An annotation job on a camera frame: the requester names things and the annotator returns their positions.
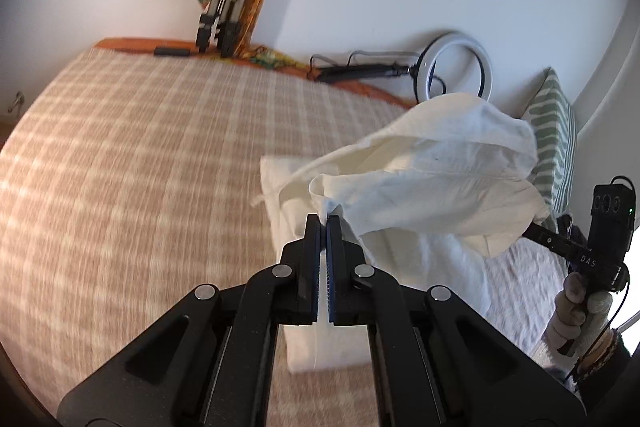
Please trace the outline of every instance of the sleeve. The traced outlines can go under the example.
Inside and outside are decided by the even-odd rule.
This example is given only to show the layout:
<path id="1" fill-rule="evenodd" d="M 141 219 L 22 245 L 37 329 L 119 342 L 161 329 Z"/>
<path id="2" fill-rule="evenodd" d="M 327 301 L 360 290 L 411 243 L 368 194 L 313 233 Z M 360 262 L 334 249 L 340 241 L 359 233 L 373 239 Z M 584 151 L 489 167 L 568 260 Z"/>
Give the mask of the sleeve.
<path id="1" fill-rule="evenodd" d="M 591 412 L 613 387 L 629 360 L 631 355 L 622 343 L 620 335 L 616 334 L 615 341 L 604 355 L 586 372 L 578 375 L 577 386 L 587 413 Z"/>

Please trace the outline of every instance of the teal fabric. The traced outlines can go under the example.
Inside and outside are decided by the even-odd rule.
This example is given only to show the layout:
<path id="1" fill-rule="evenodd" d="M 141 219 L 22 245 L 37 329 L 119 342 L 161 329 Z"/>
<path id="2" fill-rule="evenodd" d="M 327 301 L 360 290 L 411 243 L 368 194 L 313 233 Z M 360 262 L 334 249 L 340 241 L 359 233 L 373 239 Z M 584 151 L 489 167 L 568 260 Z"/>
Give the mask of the teal fabric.
<path id="1" fill-rule="evenodd" d="M 557 232 L 556 218 L 567 213 L 574 180 L 574 158 L 577 130 L 575 115 L 553 69 L 525 111 L 536 133 L 538 164 L 530 181 L 538 189 L 551 211 L 543 224 Z"/>

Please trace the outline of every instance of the hand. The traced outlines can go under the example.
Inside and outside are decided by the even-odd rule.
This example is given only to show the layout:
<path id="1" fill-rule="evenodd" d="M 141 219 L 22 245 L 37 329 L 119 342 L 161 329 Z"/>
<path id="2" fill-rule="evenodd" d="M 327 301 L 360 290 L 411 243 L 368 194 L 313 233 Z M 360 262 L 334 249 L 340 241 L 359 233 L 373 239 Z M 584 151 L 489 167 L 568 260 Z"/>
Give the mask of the hand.
<path id="1" fill-rule="evenodd" d="M 575 341 L 574 356 L 583 356 L 607 323 L 613 302 L 611 294 L 606 291 L 593 293 L 587 299 L 585 306 L 586 293 L 584 278 L 579 273 L 572 272 L 564 279 L 564 289 L 556 295 L 556 311 L 546 326 L 544 334 L 545 343 L 556 362 L 558 357 L 562 357 L 558 349 L 569 340 Z M 583 326 L 587 317 L 585 311 L 588 311 L 590 319 Z M 604 334 L 598 341 L 598 345 L 594 346 L 589 359 L 593 359 L 593 355 L 596 355 L 594 360 L 597 360 L 597 355 L 606 348 L 607 341 L 610 342 L 611 339 L 612 335 L 609 332 Z"/>

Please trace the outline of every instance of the plaid bedspread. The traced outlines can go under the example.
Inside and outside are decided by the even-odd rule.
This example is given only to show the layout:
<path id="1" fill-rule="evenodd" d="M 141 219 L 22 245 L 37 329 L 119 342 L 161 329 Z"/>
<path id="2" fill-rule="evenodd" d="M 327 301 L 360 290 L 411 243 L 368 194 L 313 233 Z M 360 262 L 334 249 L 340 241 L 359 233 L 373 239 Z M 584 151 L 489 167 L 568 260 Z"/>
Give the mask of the plaid bedspread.
<path id="1" fill-rule="evenodd" d="M 260 157 L 319 156 L 402 109 L 223 62 L 91 50 L 0 153 L 0 341 L 51 411 L 193 287 L 273 264 Z M 290 375 L 270 425 L 376 425 L 370 367 Z"/>

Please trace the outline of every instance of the white cloth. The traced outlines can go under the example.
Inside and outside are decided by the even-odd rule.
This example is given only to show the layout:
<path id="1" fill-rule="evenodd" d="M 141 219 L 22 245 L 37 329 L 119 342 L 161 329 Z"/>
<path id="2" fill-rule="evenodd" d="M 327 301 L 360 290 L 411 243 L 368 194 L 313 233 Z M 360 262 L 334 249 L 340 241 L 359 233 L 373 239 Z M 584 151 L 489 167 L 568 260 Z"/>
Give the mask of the white cloth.
<path id="1" fill-rule="evenodd" d="M 302 237 L 307 214 L 338 214 L 370 264 L 404 285 L 447 285 L 484 315 L 482 256 L 497 256 L 548 215 L 526 179 L 536 160 L 526 122 L 473 95 L 436 97 L 317 160 L 262 158 L 273 246 L 279 257 Z M 334 328 L 322 291 L 319 304 L 318 323 L 284 329 L 289 369 L 369 360 L 366 330 Z"/>

